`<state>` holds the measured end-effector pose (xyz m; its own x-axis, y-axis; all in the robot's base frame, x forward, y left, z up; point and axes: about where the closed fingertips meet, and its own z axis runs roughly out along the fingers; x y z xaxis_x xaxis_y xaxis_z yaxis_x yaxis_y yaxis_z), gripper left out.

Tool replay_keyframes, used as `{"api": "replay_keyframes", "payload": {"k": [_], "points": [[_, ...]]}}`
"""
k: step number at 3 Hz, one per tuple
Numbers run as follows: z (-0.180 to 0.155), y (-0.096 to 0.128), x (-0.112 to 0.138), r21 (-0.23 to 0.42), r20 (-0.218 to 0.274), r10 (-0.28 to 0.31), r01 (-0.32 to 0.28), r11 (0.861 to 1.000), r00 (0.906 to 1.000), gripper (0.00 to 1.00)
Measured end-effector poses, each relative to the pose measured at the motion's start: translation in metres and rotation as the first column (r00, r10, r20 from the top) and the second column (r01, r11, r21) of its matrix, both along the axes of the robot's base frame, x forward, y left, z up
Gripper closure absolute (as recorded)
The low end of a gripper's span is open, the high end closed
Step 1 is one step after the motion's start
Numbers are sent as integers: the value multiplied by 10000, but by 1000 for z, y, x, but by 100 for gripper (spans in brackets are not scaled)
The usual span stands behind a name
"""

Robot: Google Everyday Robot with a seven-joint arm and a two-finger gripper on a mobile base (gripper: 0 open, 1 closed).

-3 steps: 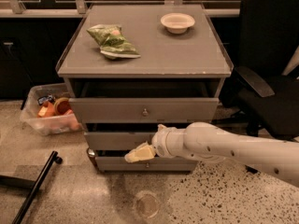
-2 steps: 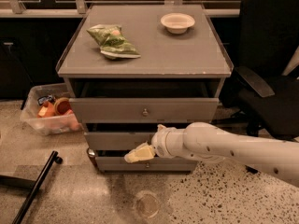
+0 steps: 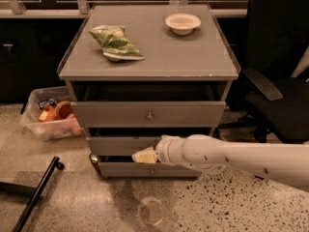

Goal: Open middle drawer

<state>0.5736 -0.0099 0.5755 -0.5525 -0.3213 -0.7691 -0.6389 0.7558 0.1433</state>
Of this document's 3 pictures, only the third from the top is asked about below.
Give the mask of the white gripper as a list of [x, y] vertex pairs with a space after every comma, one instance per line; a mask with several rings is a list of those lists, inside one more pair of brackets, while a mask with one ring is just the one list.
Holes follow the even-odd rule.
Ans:
[[159, 160], [165, 165], [185, 166], [187, 161], [183, 158], [184, 138], [178, 136], [162, 135], [161, 140], [155, 146], [148, 147], [134, 153], [131, 157], [137, 163], [154, 164]]

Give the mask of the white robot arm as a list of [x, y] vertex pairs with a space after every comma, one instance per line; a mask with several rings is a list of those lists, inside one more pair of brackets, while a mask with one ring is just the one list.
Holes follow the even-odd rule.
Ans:
[[163, 135], [155, 147], [132, 155], [136, 163], [155, 164], [214, 173], [223, 167], [293, 187], [309, 189], [309, 145], [229, 142], [194, 134], [187, 138]]

